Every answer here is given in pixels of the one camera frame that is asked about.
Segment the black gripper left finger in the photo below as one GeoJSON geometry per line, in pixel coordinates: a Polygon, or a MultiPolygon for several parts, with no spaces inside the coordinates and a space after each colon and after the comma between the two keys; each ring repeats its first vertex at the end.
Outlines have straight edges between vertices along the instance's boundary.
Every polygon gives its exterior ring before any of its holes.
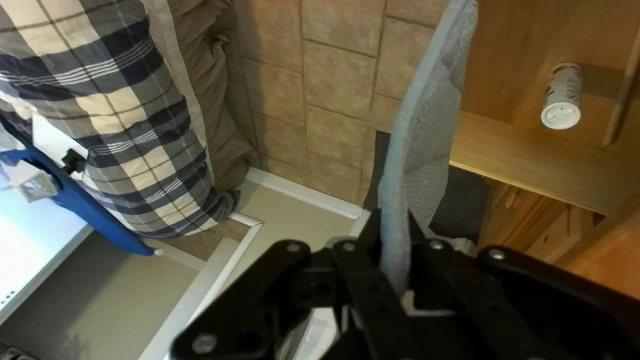
{"type": "Polygon", "coordinates": [[[352,309],[331,360],[426,360],[416,328],[379,270],[380,211],[357,238],[313,251],[302,239],[272,243],[171,343],[171,360],[277,360],[285,338],[315,309],[352,309]]]}

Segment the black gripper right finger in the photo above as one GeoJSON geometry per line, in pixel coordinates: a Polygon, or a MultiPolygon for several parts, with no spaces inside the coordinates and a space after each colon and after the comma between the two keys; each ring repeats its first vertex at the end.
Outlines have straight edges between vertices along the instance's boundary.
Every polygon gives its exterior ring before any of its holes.
{"type": "Polygon", "coordinates": [[[410,219],[426,360],[640,360],[640,302],[507,246],[467,256],[410,219]]]}

